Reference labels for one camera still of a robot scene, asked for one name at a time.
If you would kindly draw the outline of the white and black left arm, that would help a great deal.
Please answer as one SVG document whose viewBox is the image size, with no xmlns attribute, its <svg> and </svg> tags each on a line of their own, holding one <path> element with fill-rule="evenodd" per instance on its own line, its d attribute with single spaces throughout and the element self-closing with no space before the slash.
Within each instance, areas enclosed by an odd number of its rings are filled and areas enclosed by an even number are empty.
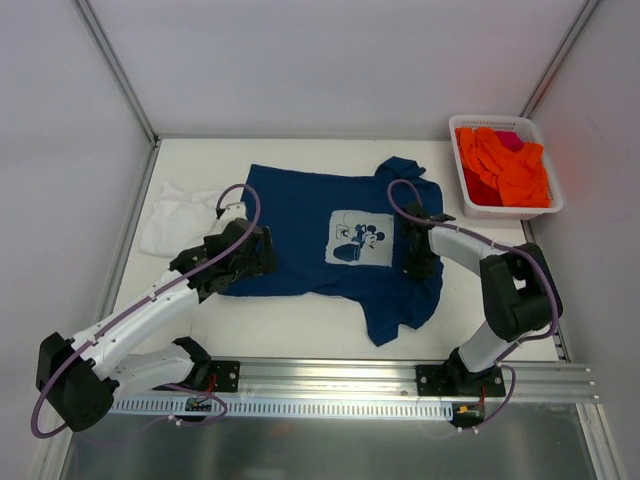
<svg viewBox="0 0 640 480">
<path fill-rule="evenodd" d="M 39 349 L 36 405 L 49 404 L 74 432 L 95 425 L 119 400 L 157 387 L 205 391 L 210 354 L 189 336 L 148 354 L 136 348 L 160 327 L 225 292 L 270 274 L 277 258 L 268 227 L 226 220 L 220 233 L 178 254 L 137 300 L 70 338 L 53 333 Z"/>
</svg>

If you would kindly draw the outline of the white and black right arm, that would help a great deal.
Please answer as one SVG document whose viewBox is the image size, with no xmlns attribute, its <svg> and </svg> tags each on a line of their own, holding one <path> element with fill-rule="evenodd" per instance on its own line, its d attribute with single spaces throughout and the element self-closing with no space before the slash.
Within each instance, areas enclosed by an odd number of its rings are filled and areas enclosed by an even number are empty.
<svg viewBox="0 0 640 480">
<path fill-rule="evenodd" d="M 485 320 L 469 340 L 430 373 L 417 374 L 421 395 L 504 394 L 498 363 L 528 335 L 557 327 L 563 307 L 544 254 L 532 243 L 510 246 L 431 216 L 418 202 L 396 213 L 408 241 L 404 272 L 415 281 L 436 275 L 445 257 L 480 280 Z"/>
</svg>

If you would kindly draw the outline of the blue printed t-shirt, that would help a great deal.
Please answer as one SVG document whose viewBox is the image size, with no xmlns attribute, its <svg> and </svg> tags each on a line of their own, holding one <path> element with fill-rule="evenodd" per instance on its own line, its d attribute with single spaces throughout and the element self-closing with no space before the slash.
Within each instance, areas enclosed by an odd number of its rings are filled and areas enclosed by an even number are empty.
<svg viewBox="0 0 640 480">
<path fill-rule="evenodd" d="M 441 188 L 424 171 L 400 157 L 356 177 L 252 165 L 246 182 L 260 197 L 259 223 L 271 231 L 278 268 L 232 285 L 228 295 L 346 298 L 362 307 L 377 346 L 402 325 L 422 327 L 439 303 L 444 266 L 419 281 L 405 273 L 409 244 L 393 208 L 421 199 L 428 213 L 442 213 Z"/>
</svg>

